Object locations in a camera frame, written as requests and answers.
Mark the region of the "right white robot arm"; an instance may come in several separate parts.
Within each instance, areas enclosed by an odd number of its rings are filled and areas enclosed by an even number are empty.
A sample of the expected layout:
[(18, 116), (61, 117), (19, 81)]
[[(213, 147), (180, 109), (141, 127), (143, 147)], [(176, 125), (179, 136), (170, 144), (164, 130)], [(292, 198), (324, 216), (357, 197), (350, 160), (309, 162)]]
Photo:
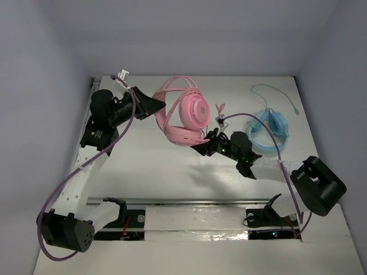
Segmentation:
[(296, 213), (325, 217), (347, 191), (344, 182), (316, 156), (303, 161), (269, 159), (256, 154), (249, 137), (241, 131), (226, 138), (215, 128), (206, 139), (192, 149), (202, 156), (218, 153), (234, 160), (237, 171), (245, 178), (273, 180), (290, 188), (289, 195), (276, 194), (263, 208), (249, 210), (249, 227), (279, 226), (285, 217)]

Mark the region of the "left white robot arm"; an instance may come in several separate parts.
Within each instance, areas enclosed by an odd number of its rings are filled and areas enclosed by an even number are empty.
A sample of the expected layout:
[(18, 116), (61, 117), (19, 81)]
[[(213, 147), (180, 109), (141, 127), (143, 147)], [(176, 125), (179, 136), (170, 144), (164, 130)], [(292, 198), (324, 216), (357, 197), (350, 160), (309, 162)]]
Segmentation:
[(52, 261), (66, 261), (86, 252), (95, 234), (112, 223), (127, 221), (126, 201), (104, 198), (93, 210), (86, 209), (89, 192), (115, 144), (127, 133), (134, 119), (143, 120), (166, 106), (137, 87), (128, 88), (121, 99), (108, 89), (91, 96), (91, 115), (80, 141), (75, 168), (52, 192), (36, 219), (41, 251)]

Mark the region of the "pink headphones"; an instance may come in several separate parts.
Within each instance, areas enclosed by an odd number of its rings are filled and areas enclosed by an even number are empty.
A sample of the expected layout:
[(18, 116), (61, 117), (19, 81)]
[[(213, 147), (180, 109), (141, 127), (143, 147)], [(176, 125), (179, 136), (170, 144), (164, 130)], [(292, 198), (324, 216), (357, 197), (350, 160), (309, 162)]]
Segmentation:
[[(183, 147), (207, 143), (209, 140), (205, 138), (204, 129), (210, 122), (210, 107), (197, 84), (187, 76), (173, 76), (162, 84), (153, 98), (165, 102), (166, 94), (170, 92), (181, 92), (181, 95), (168, 111), (162, 108), (154, 114), (157, 125), (166, 139)], [(182, 123), (181, 127), (169, 124), (176, 109)]]

